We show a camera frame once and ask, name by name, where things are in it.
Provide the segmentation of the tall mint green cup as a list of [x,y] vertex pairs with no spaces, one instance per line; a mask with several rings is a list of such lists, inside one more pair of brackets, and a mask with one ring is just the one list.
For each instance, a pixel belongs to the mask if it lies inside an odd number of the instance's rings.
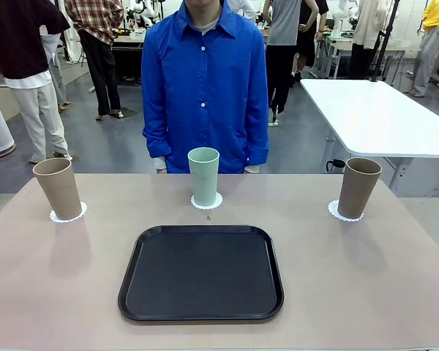
[[197,205],[213,205],[217,196],[220,153],[209,147],[192,149],[188,154],[193,197]]

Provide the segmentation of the white paper doily coaster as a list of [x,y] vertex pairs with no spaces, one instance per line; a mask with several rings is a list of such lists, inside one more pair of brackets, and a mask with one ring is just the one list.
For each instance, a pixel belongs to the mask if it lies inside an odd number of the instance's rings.
[[211,210],[211,209],[219,207],[222,204],[223,197],[222,197],[222,195],[219,192],[217,192],[216,193],[216,197],[215,197],[215,201],[211,205],[199,205],[199,204],[197,204],[195,202],[195,196],[192,195],[191,198],[190,198],[190,202],[191,202],[191,204],[194,207],[196,207],[198,209],[201,209],[201,210]]
[[358,221],[360,221],[360,220],[362,220],[362,219],[364,218],[364,215],[363,215],[363,214],[362,214],[360,217],[356,218],[356,219],[351,219],[351,218],[347,218],[347,217],[345,217],[345,216],[342,216],[342,215],[339,213],[339,211],[338,211],[338,205],[339,205],[339,200],[332,200],[332,201],[328,204],[328,206],[327,206],[327,209],[328,209],[329,213],[330,213],[333,217],[335,217],[335,218],[337,218],[337,219],[339,219],[339,220],[342,220],[342,221],[344,221],[344,222],[358,222]]
[[59,219],[56,215],[56,212],[54,210],[52,210],[49,214],[49,218],[52,222],[55,223],[68,223],[68,222],[73,222],[81,217],[84,216],[84,214],[87,212],[88,210],[88,206],[84,201],[80,202],[80,207],[81,207],[81,212],[74,218],[72,219]]

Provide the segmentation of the tall brown cup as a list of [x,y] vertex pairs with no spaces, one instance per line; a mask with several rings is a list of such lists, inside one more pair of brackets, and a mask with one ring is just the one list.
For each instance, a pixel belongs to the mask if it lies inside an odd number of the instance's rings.
[[58,220],[69,221],[81,214],[80,196],[70,160],[46,159],[33,167],[33,173]]
[[339,195],[338,214],[347,219],[359,219],[381,172],[382,167],[371,159],[348,159]]

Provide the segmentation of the person's right forearm blue sleeve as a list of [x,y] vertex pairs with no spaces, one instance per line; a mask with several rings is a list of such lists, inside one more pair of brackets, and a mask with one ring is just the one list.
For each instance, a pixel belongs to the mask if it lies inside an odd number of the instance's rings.
[[167,120],[163,112],[144,110],[143,136],[157,173],[167,173],[165,157],[171,153],[167,139]]

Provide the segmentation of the person in blue shirt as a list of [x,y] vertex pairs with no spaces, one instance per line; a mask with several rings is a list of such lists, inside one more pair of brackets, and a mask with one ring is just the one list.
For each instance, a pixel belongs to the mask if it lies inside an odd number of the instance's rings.
[[167,173],[189,170],[187,154],[219,152],[221,173],[244,173],[246,116],[267,105],[263,35],[228,0],[182,0],[146,33],[143,115],[163,112],[171,153]]

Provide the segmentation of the black plastic tray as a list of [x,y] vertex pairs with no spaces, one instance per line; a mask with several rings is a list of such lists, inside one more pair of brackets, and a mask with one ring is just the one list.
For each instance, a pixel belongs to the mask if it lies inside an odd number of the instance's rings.
[[163,225],[138,236],[118,305],[135,322],[255,322],[272,318],[284,299],[264,230]]

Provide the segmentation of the person in grey shirt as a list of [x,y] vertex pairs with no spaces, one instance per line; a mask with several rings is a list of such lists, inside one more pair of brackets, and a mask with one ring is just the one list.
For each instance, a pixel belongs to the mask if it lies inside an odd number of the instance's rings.
[[285,109],[290,88],[301,0],[265,0],[263,17],[269,25],[266,43],[268,104],[272,111],[270,127]]

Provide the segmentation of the background workbench with clutter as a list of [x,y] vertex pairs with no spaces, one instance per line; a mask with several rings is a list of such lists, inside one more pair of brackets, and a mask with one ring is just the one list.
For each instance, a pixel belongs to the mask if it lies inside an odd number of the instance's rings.
[[121,84],[141,84],[141,61],[145,29],[113,29],[112,52],[116,77]]

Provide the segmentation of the white background table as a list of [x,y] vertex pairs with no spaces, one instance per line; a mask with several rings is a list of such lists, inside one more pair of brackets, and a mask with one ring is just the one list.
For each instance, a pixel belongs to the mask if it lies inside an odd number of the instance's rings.
[[303,79],[301,86],[329,127],[322,171],[336,141],[351,156],[398,158],[392,191],[414,159],[439,159],[439,116],[387,83]]

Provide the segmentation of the person in plaid shirt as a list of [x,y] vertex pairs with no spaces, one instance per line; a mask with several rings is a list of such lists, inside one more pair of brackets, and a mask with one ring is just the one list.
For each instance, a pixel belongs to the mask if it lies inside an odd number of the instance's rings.
[[123,21],[120,0],[64,0],[65,10],[80,37],[98,102],[97,121],[121,116],[113,29]]

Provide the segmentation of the grey background desk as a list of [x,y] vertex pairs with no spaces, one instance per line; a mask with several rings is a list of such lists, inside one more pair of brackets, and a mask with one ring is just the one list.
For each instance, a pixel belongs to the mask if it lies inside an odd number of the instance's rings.
[[[350,31],[344,31],[346,36],[335,37],[331,31],[323,35],[323,39],[315,45],[315,63],[310,70],[313,78],[344,79],[350,71],[352,39]],[[414,58],[419,51],[410,41],[390,39],[378,69],[378,80],[385,81],[392,74],[394,82],[397,72],[402,68],[405,59]]]

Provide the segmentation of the person in beige coat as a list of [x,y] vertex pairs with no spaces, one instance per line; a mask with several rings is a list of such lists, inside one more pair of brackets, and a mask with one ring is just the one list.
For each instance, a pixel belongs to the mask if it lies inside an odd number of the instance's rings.
[[348,78],[364,80],[380,44],[379,35],[384,29],[389,0],[360,0],[358,23],[353,33]]

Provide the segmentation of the black tripod stand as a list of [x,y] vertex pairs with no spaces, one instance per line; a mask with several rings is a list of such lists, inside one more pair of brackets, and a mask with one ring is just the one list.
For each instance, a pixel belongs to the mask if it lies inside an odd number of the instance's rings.
[[385,31],[381,34],[383,41],[382,41],[382,45],[380,46],[379,54],[377,57],[375,68],[373,69],[372,77],[370,79],[371,82],[375,82],[377,80],[380,66],[382,64],[383,57],[384,57],[384,54],[386,52],[386,48],[387,48],[388,43],[389,43],[389,37],[391,35],[392,29],[394,26],[394,20],[397,16],[397,10],[398,10],[399,3],[400,3],[400,0],[393,0],[393,6],[391,7],[391,10],[389,11],[389,14],[390,14],[389,21],[387,23]]

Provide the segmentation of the person in black top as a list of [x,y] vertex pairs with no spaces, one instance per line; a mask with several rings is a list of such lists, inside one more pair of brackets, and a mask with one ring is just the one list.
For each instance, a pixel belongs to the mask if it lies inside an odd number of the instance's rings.
[[69,27],[50,0],[0,0],[1,72],[20,107],[34,165],[47,159],[46,134],[54,156],[71,158],[49,71],[60,35]]

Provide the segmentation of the person in yellow top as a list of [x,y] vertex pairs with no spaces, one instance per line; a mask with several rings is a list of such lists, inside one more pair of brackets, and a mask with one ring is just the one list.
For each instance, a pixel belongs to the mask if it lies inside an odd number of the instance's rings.
[[408,94],[423,97],[439,53],[439,0],[432,0],[423,14],[424,36],[413,68],[413,82]]

